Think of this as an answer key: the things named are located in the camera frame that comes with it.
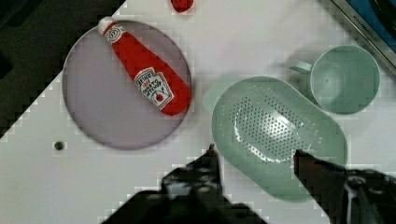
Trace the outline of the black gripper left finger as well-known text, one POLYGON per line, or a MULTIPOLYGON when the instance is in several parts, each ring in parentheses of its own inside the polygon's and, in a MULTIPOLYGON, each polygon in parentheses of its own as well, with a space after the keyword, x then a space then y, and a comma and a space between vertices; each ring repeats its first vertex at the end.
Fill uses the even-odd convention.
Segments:
POLYGON ((267 224, 244 203, 223 194, 213 146, 161 180, 158 190, 132 196, 102 224, 267 224))

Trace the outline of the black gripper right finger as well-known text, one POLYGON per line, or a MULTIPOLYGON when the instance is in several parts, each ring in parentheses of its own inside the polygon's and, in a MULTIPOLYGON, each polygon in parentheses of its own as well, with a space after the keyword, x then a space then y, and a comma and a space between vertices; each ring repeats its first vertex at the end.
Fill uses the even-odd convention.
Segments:
POLYGON ((347 169, 302 150, 293 156, 294 173, 331 224, 395 224, 396 185, 373 169, 347 169))

